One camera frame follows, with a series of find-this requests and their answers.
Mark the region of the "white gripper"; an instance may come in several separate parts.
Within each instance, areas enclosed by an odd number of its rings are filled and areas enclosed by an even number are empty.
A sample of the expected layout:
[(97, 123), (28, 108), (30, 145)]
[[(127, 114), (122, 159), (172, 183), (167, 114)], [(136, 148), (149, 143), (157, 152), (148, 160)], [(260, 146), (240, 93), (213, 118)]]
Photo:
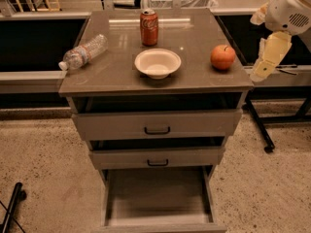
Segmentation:
[[(268, 4), (261, 5), (252, 15), (250, 23), (261, 25), (265, 22)], [(253, 67), (250, 78), (259, 83), (265, 80), (278, 66), (292, 47), (292, 36), (286, 32), (273, 32), (264, 40), (262, 60), (258, 59)]]

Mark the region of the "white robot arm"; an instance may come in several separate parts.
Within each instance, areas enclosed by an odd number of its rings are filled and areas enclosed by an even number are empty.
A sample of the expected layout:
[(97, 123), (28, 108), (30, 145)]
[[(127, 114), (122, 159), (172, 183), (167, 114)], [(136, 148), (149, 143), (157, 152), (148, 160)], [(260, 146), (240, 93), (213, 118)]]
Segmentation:
[(250, 78), (253, 82), (265, 80), (282, 62), (292, 46), (292, 36), (311, 27), (311, 0), (270, 0), (252, 15), (250, 23), (271, 31), (259, 41), (259, 56)]

